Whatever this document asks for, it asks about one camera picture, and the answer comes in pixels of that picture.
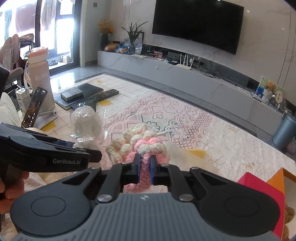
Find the person left hand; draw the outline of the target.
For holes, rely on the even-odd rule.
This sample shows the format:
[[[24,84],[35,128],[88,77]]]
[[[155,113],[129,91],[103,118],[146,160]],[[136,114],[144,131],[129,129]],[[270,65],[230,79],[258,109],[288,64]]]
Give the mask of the person left hand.
[[[1,193],[4,194],[4,199],[1,200],[0,208],[1,214],[6,214],[10,212],[11,205],[13,202],[24,194],[25,192],[25,180],[29,178],[30,173],[27,171],[22,171],[20,178],[11,185],[6,188],[3,181],[1,180]]]

